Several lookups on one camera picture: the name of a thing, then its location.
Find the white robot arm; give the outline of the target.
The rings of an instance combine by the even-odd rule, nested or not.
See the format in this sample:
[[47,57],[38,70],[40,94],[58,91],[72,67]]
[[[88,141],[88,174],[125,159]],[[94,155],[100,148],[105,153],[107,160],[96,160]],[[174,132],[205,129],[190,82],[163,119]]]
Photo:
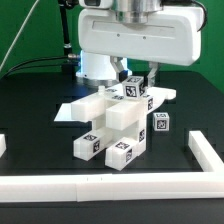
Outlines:
[[161,64],[189,66],[201,53],[207,11],[196,0],[79,0],[81,69],[90,85],[112,85],[147,61],[153,78]]

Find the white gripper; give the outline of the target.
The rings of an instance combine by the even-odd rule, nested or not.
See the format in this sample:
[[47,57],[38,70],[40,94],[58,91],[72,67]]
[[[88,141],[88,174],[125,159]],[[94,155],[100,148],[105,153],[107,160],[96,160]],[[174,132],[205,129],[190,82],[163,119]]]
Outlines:
[[153,87],[159,63],[189,66],[200,57],[202,23],[199,7],[166,6],[151,13],[145,24],[121,23],[112,10],[84,9],[78,20],[79,45],[85,52],[111,56],[119,82],[128,76],[121,57],[151,61],[144,82]]

